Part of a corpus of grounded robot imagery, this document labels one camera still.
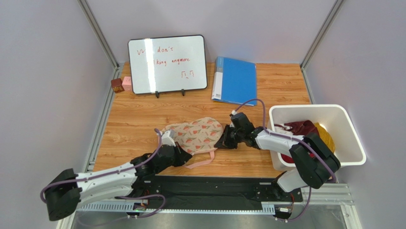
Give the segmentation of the floral mesh laundry bag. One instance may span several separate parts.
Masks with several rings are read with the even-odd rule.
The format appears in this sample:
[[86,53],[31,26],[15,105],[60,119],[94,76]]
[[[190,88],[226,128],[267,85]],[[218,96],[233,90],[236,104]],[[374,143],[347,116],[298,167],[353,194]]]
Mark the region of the floral mesh laundry bag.
[[171,138],[191,155],[208,153],[210,159],[185,165],[187,169],[210,164],[215,158],[215,144],[223,134],[222,125],[214,118],[204,117],[188,123],[167,125],[163,132],[170,131]]

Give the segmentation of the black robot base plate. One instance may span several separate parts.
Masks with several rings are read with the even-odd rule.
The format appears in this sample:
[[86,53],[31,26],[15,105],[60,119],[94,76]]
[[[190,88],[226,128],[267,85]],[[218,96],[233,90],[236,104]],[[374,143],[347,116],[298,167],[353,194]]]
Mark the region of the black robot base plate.
[[302,202],[300,189],[280,197],[272,191],[272,178],[153,176],[138,182],[129,196],[161,194],[164,209],[261,210],[262,202]]

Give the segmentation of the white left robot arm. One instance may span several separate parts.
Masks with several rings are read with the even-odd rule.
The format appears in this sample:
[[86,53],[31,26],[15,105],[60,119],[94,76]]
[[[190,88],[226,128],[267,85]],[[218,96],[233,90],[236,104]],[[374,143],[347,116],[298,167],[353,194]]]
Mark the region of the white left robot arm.
[[162,145],[153,153],[138,156],[123,165],[98,172],[75,173],[63,170],[40,193],[50,221],[70,216],[84,205],[107,198],[138,198],[143,181],[169,167],[186,164],[192,153],[178,144]]

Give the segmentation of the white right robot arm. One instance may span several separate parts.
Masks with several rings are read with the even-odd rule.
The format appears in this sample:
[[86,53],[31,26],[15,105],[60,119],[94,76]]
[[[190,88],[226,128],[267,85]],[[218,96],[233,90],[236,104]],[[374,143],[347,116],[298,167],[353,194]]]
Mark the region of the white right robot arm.
[[276,190],[288,193],[302,187],[319,189],[324,183],[335,181],[341,163],[317,134],[291,136],[263,126],[255,127],[244,113],[232,114],[230,118],[231,124],[225,126],[216,148],[236,149],[239,143],[245,143],[293,159],[295,167],[273,181]]

